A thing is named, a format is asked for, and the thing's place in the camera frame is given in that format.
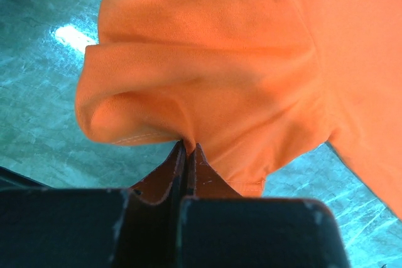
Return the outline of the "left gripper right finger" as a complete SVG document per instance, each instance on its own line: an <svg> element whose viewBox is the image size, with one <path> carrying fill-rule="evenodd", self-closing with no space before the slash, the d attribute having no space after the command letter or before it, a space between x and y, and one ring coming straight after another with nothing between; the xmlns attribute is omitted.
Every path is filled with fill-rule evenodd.
<svg viewBox="0 0 402 268"><path fill-rule="evenodd" d="M348 267L333 213L311 198L237 196L197 146L180 204L177 267Z"/></svg>

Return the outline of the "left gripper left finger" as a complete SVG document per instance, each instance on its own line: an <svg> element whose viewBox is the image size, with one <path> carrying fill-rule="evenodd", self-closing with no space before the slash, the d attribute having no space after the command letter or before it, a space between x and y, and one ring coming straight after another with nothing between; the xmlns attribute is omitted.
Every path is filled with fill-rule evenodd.
<svg viewBox="0 0 402 268"><path fill-rule="evenodd" d="M171 267L186 151L130 188L55 189L1 169L2 267Z"/></svg>

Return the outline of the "orange t-shirt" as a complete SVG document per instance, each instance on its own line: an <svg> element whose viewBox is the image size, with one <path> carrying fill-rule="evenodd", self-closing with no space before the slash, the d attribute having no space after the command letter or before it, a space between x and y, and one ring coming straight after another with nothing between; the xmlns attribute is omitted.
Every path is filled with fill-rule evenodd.
<svg viewBox="0 0 402 268"><path fill-rule="evenodd" d="M401 0L102 0L91 140L197 144L238 193L323 142L401 215Z"/></svg>

